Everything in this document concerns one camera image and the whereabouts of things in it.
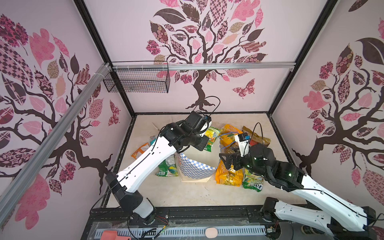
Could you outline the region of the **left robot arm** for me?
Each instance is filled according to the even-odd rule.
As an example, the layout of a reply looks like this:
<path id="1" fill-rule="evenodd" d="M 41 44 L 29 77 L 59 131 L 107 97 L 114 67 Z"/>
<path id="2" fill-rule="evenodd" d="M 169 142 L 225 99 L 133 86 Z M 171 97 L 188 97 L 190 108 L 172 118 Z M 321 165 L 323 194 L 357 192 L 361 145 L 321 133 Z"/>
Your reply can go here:
<path id="1" fill-rule="evenodd" d="M 211 124 L 209 115 L 192 111 L 186 119 L 164 126 L 155 142 L 127 168 L 107 174 L 109 188 L 124 213 L 129 217 L 139 215 L 147 225 L 155 221 L 156 208 L 139 193 L 139 186 L 169 156 L 189 147 L 202 151 L 208 143 L 205 132 Z"/>

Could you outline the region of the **green yellow snack bag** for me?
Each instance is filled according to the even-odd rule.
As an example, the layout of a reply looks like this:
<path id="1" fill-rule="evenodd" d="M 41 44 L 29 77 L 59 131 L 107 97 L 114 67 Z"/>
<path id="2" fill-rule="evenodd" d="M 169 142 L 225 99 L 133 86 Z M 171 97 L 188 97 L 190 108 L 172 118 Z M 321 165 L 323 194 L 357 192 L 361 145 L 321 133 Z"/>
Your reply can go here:
<path id="1" fill-rule="evenodd" d="M 261 192 L 264 186 L 264 178 L 252 174 L 249 170 L 245 169 L 243 178 L 243 188 L 251 189 L 257 192 Z"/>

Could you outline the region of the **blue checkered paper bag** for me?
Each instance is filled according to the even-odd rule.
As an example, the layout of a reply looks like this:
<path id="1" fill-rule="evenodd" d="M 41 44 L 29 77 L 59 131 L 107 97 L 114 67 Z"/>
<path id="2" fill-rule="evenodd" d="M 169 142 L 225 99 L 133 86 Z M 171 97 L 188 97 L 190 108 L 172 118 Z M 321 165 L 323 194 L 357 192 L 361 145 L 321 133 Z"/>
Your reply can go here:
<path id="1" fill-rule="evenodd" d="M 217 167 L 189 159 L 184 153 L 178 154 L 178 173 L 182 182 L 206 183 L 216 170 Z"/>

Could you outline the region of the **yellow orange snack bag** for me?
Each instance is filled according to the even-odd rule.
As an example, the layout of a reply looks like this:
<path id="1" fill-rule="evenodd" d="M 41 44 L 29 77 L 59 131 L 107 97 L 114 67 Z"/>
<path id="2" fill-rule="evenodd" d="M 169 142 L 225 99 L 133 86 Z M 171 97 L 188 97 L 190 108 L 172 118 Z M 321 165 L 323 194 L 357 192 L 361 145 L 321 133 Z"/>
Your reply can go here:
<path id="1" fill-rule="evenodd" d="M 235 142 L 235 136 L 242 133 L 241 130 L 226 124 L 219 135 L 221 148 L 230 147 Z"/>

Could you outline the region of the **yellow chips bag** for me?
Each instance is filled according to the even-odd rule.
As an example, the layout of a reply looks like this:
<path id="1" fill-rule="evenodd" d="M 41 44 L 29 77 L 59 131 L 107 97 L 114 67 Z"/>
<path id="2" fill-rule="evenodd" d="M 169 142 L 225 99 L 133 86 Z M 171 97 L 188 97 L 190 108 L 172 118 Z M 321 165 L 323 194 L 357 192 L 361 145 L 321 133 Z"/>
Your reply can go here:
<path id="1" fill-rule="evenodd" d="M 226 169 L 222 160 L 220 160 L 215 173 L 215 181 L 217 184 L 240 187 L 243 184 L 243 170 L 234 170 L 233 166 Z"/>

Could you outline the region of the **gold candy bag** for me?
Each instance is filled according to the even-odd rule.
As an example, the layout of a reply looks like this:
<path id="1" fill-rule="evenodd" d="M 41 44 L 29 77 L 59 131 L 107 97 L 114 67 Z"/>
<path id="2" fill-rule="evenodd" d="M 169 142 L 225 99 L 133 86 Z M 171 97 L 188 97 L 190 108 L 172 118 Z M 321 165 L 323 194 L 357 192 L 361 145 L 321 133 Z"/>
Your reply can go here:
<path id="1" fill-rule="evenodd" d="M 242 131 L 244 133 L 247 133 L 252 138 L 251 142 L 250 142 L 251 146 L 254 146 L 254 145 L 257 145 L 257 144 L 264 144 L 266 147 L 268 147 L 270 145 L 270 143 L 271 143 L 270 139 L 264 138 L 262 136 L 259 136 L 255 132 L 251 132 L 251 129 L 249 129 L 249 128 L 245 127 L 245 126 L 242 127 Z"/>

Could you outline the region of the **orange green snack box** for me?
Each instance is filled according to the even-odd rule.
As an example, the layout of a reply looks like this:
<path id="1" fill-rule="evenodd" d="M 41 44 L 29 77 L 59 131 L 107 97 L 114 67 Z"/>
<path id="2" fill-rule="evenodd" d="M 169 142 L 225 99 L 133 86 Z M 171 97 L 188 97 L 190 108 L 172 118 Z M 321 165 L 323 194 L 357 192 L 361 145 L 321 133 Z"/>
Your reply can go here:
<path id="1" fill-rule="evenodd" d="M 148 143 L 145 143 L 141 147 L 139 147 L 134 153 L 131 154 L 131 157 L 135 160 L 138 159 L 142 154 L 144 154 L 148 149 L 150 145 Z"/>

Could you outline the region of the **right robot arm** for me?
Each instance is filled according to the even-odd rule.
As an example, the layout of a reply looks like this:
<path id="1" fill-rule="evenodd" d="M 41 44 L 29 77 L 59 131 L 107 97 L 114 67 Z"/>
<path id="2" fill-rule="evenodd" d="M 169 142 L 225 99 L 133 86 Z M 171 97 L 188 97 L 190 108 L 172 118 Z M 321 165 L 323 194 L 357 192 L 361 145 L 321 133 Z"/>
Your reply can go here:
<path id="1" fill-rule="evenodd" d="M 376 212 L 355 206 L 318 184 L 300 168 L 275 158 L 272 149 L 261 144 L 241 146 L 233 154 L 220 154 L 226 168 L 246 169 L 270 185 L 299 196 L 316 209 L 290 205 L 267 197 L 260 216 L 267 222 L 290 221 L 327 234 L 337 240 L 375 240 Z"/>

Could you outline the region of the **teal white snack bag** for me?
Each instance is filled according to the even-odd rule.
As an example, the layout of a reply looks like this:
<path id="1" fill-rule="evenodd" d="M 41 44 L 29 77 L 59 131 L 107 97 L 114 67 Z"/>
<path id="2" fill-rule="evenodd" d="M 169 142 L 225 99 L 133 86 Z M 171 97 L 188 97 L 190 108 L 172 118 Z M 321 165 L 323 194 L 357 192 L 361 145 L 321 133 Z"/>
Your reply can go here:
<path id="1" fill-rule="evenodd" d="M 151 136 L 150 137 L 150 146 L 152 146 L 157 140 L 157 136 Z"/>

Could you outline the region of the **green yellow candy bag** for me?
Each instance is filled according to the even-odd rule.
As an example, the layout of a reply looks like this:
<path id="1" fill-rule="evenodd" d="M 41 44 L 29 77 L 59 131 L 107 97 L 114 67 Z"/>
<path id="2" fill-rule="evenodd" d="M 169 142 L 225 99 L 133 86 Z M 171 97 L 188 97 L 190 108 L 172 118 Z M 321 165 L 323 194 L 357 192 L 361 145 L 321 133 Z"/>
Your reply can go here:
<path id="1" fill-rule="evenodd" d="M 222 132 L 222 129 L 218 129 L 218 128 L 215 128 L 215 127 L 209 127 L 206 130 L 205 137 L 208 137 L 209 140 L 208 140 L 204 150 L 206 150 L 208 152 L 212 151 L 212 147 L 213 147 L 216 139 L 220 136 L 221 132 Z"/>

